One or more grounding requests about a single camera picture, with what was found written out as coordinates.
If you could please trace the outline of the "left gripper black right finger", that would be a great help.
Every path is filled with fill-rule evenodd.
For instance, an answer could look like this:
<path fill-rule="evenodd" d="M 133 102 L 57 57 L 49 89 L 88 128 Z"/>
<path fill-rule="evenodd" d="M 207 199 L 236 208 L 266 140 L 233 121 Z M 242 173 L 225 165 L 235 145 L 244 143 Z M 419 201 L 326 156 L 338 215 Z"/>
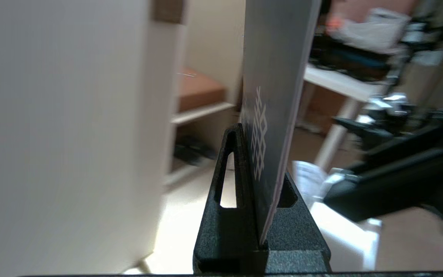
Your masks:
<path fill-rule="evenodd" d="M 328 251 L 313 216 L 289 172 L 266 240 L 272 251 Z"/>

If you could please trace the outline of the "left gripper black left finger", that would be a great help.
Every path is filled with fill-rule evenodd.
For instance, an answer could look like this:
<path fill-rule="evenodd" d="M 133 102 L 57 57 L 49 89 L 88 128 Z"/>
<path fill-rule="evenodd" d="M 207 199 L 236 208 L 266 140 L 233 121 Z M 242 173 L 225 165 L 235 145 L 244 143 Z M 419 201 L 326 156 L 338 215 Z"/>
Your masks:
<path fill-rule="evenodd" d="M 235 161 L 237 207 L 220 204 L 230 154 Z M 192 255 L 196 275 L 264 275 L 267 251 L 260 247 L 255 197 L 243 127 L 227 128 Z"/>

